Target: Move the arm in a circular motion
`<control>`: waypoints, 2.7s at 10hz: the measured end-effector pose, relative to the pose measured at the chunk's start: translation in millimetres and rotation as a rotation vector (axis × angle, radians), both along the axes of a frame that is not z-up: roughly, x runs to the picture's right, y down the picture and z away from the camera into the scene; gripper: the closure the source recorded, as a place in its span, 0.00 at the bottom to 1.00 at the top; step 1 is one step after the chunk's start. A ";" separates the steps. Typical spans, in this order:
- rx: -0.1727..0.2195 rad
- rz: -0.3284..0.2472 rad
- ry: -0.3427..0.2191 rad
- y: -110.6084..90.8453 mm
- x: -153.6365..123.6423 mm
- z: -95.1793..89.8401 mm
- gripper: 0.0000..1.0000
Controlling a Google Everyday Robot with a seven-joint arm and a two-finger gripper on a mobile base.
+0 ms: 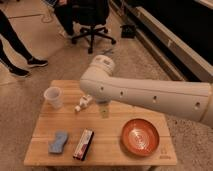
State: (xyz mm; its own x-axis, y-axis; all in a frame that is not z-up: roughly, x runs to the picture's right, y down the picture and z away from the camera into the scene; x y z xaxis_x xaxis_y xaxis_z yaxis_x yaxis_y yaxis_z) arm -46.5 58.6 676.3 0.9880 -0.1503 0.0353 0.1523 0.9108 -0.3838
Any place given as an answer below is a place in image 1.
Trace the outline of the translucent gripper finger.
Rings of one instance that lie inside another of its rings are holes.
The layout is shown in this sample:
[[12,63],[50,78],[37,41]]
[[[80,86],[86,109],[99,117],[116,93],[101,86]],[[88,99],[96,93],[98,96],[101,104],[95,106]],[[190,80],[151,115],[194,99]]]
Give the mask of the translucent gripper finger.
[[101,104],[99,106],[100,114],[103,118],[109,117],[109,106],[107,104]]

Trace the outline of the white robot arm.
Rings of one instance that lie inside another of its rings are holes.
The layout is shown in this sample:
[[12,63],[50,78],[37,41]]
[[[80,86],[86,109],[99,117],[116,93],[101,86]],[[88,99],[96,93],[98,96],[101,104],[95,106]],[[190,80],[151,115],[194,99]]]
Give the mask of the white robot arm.
[[118,101],[187,118],[213,128],[213,83],[113,77],[115,63],[97,55],[80,78],[80,88],[99,101]]

